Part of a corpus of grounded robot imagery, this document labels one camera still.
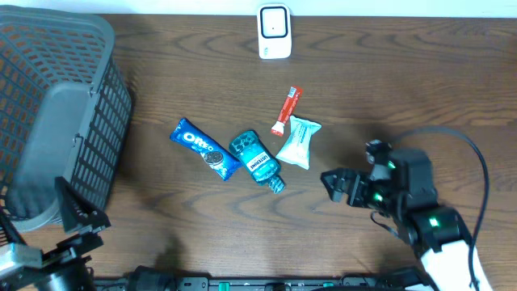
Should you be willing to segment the blue Oreo pack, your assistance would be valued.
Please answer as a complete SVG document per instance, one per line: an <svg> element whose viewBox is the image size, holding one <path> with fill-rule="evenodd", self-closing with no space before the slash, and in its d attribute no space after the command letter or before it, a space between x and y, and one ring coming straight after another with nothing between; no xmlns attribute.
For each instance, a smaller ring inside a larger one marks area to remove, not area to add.
<svg viewBox="0 0 517 291"><path fill-rule="evenodd" d="M187 118L179 121L170 139L196 152L223 181L228 180L242 166L228 150Z"/></svg>

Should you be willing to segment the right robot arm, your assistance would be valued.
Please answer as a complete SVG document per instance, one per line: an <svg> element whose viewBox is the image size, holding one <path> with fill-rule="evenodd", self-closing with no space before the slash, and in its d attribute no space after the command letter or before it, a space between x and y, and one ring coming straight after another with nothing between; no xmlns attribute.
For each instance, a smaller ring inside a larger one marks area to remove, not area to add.
<svg viewBox="0 0 517 291"><path fill-rule="evenodd" d="M489 290L470 233L459 212L438 200L431 160L423 150L378 140L366 145L370 172L337 168L321 175L330 199L393 219L385 230L410 246L438 290Z"/></svg>

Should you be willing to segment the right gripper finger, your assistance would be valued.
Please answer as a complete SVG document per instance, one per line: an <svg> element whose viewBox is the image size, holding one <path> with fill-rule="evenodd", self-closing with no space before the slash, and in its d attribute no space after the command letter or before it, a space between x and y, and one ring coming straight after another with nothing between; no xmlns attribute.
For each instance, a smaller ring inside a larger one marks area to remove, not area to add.
<svg viewBox="0 0 517 291"><path fill-rule="evenodd" d="M326 187L343 187L347 180L347 169L345 168L337 168L321 174L321 181Z"/></svg>
<svg viewBox="0 0 517 291"><path fill-rule="evenodd" d="M330 200L339 203L343 199L343 191L340 189L328 188L327 192L329 194Z"/></svg>

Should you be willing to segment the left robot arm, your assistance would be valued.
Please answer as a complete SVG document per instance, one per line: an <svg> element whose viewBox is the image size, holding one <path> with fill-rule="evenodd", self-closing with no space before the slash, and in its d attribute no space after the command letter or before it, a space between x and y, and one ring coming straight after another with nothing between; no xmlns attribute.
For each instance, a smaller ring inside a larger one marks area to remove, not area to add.
<svg viewBox="0 0 517 291"><path fill-rule="evenodd" d="M95 290L84 255L103 245L99 233L111 226L106 213L83 198L63 177L55 178L62 225L74 235L47 253L23 240L6 214L1 215L1 289L33 285L38 290Z"/></svg>

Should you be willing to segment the white wipes packet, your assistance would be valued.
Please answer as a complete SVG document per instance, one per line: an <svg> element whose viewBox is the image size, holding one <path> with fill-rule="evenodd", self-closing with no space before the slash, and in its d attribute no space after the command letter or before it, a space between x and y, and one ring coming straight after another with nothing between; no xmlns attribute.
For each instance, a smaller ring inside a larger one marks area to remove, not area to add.
<svg viewBox="0 0 517 291"><path fill-rule="evenodd" d="M289 121L291 125L290 135L275 157L282 162L308 170L310 141L312 135L319 131L322 126L317 122L296 116L290 116Z"/></svg>

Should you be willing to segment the blue mouthwash bottle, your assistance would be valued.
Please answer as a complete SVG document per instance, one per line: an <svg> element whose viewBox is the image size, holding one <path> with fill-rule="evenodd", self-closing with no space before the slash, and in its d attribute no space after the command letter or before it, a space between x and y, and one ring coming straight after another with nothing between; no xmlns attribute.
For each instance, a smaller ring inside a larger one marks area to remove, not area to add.
<svg viewBox="0 0 517 291"><path fill-rule="evenodd" d="M242 163L256 184L267 184L275 194L285 189L284 181L280 177L280 164L259 140L255 131L248 130L235 137L229 143L229 152Z"/></svg>

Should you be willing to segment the red coffee stick sachet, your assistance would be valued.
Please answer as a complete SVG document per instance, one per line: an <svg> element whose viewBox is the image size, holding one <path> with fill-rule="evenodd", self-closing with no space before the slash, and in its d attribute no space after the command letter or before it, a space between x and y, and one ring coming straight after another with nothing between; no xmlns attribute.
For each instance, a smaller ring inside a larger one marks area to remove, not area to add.
<svg viewBox="0 0 517 291"><path fill-rule="evenodd" d="M271 133L282 137L284 135L284 127L288 122L292 112L296 108L300 97L303 94L303 89L298 86L291 86L287 94L284 105L280 110L279 116L275 124L271 127Z"/></svg>

